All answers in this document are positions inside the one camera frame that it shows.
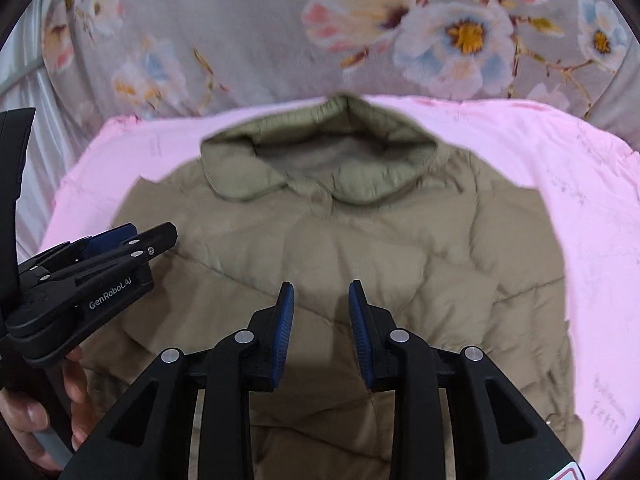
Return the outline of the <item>person's left hand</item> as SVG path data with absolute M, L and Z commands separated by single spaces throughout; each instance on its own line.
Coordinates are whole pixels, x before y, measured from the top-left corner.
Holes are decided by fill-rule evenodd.
M 63 384 L 70 399 L 72 445 L 77 450 L 96 428 L 98 416 L 88 393 L 87 375 L 80 365 L 82 349 L 76 347 L 66 356 Z M 1 414 L 14 438 L 29 460 L 39 469 L 59 472 L 61 466 L 35 438 L 35 433 L 47 430 L 50 417 L 37 401 L 7 388 L 1 391 Z

